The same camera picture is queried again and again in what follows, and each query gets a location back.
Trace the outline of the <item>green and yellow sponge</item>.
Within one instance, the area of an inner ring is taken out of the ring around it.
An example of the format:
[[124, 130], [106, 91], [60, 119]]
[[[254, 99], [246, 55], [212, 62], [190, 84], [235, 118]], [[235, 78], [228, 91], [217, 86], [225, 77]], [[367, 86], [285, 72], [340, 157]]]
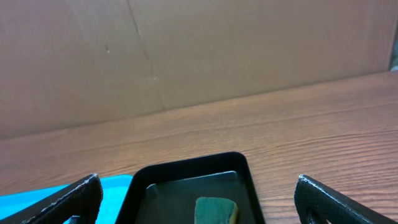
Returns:
[[195, 224], [237, 224], [239, 209], [227, 198], [199, 197], [195, 202]]

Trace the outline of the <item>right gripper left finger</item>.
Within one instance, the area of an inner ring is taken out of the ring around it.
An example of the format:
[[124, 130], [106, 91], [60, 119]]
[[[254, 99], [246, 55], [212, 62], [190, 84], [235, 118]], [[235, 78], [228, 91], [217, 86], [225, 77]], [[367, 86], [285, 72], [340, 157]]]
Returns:
[[100, 211], [103, 188], [97, 174], [90, 174], [37, 203], [1, 220], [11, 224], [94, 224]]

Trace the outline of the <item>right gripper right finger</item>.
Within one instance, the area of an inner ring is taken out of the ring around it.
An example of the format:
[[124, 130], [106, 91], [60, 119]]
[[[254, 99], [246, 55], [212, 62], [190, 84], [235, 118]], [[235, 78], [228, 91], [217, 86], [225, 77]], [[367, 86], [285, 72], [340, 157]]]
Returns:
[[307, 175], [298, 177], [294, 203], [301, 223], [397, 224]]

